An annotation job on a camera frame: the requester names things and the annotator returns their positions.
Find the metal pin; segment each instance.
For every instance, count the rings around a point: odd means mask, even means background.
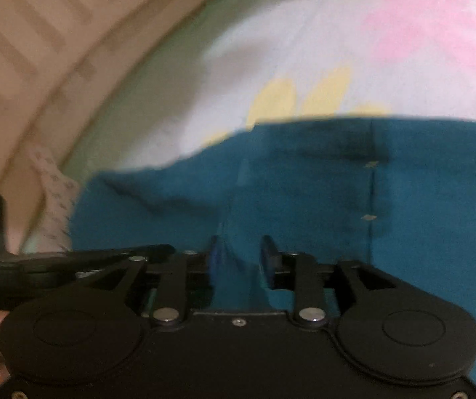
[[[320,308],[304,308],[299,311],[299,317],[310,322],[322,321],[326,316],[325,311]]]
[[[243,318],[234,318],[233,325],[235,327],[245,327],[245,325],[247,325],[247,321],[245,321]]]
[[[175,321],[179,317],[179,311],[174,308],[160,308],[153,312],[153,318],[161,322]]]

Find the teal fabric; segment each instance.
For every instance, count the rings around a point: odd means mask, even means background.
[[[476,317],[476,123],[256,126],[166,169],[97,175],[71,233],[75,249],[178,250],[203,250],[217,234],[226,250],[215,307],[291,307],[291,293],[266,289],[260,274],[269,234],[321,262],[372,262]]]

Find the bed sheet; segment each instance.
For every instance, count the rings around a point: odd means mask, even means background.
[[[476,120],[476,0],[212,0],[100,111],[64,170],[161,166],[255,121]]]

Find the wooden headboard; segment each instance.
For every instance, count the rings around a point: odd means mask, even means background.
[[[0,192],[17,253],[40,208],[29,142],[61,163],[130,70],[205,0],[0,0]]]

